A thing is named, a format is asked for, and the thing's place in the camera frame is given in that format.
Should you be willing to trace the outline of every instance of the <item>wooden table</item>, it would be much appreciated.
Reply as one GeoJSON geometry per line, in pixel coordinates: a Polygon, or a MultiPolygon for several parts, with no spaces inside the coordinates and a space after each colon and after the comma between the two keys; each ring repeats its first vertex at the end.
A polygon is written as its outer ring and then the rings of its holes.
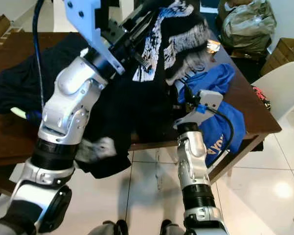
{"type": "MultiPolygon", "coordinates": [[[[40,33],[40,47],[43,50],[62,40],[67,33],[40,33]]],[[[14,66],[27,56],[34,53],[31,33],[12,34],[0,50],[0,72],[14,66]]],[[[247,134],[237,154],[227,154],[224,159],[211,171],[210,179],[215,182],[230,170],[244,155],[250,152],[268,134],[281,131],[280,126],[267,111],[264,104],[253,92],[248,81],[236,67],[223,47],[215,55],[216,62],[210,63],[209,68],[221,63],[229,63],[236,69],[236,75],[230,83],[230,88],[224,101],[240,110],[245,117],[247,134]]],[[[174,146],[177,133],[172,131],[164,142],[140,143],[138,138],[132,138],[131,150],[174,146]]],[[[0,165],[24,162],[32,154],[37,138],[37,128],[25,120],[13,115],[0,115],[0,165]]]]}

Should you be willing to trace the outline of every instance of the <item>blue clothing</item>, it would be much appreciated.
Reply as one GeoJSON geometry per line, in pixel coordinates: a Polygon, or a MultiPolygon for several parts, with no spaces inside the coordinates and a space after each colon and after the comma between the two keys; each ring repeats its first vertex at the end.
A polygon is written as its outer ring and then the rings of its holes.
{"type": "MultiPolygon", "coordinates": [[[[234,75],[235,70],[231,65],[221,64],[213,67],[208,72],[194,75],[187,79],[186,83],[193,94],[197,94],[200,90],[211,90],[225,94],[234,75]]],[[[180,90],[178,100],[179,103],[185,102],[184,88],[180,90]]],[[[244,116],[240,111],[224,101],[221,102],[218,111],[228,117],[233,124],[234,135],[229,149],[232,153],[235,153],[239,150],[246,134],[244,116]]],[[[207,148],[205,163],[210,165],[229,140],[230,128],[225,119],[219,115],[214,115],[202,122],[199,129],[203,132],[204,143],[207,148]]]]}

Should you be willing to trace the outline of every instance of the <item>plastic bag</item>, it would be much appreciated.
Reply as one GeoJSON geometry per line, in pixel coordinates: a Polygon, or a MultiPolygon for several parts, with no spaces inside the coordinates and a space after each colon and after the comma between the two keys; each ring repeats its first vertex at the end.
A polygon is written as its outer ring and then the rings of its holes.
{"type": "Polygon", "coordinates": [[[227,47],[261,53],[269,46],[276,20],[267,0],[238,6],[224,20],[222,41],[227,47]]]}

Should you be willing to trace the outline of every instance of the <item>floor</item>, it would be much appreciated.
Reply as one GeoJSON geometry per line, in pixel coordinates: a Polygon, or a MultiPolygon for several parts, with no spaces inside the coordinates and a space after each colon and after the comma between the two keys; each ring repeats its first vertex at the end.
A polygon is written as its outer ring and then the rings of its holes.
{"type": "MultiPolygon", "coordinates": [[[[230,178],[224,175],[212,186],[231,235],[294,235],[294,111],[280,125],[283,131],[265,139],[263,152],[247,154],[230,178]]],[[[167,151],[131,152],[132,166],[106,179],[76,170],[68,183],[73,197],[64,222],[51,234],[83,235],[105,220],[120,218],[132,235],[156,235],[166,218],[182,226],[177,167],[167,151]]],[[[11,180],[18,179],[22,166],[16,166],[11,180]]],[[[0,197],[0,217],[8,200],[0,197]]]]}

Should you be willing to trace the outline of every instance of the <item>wall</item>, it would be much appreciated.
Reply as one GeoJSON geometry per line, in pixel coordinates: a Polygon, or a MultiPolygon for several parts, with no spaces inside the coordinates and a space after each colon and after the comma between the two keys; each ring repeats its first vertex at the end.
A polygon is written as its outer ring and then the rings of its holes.
{"type": "Polygon", "coordinates": [[[270,0],[277,28],[269,47],[273,51],[281,37],[294,38],[294,0],[270,0]]]}
{"type": "Polygon", "coordinates": [[[14,21],[36,3],[36,0],[0,0],[0,15],[14,21]]]}

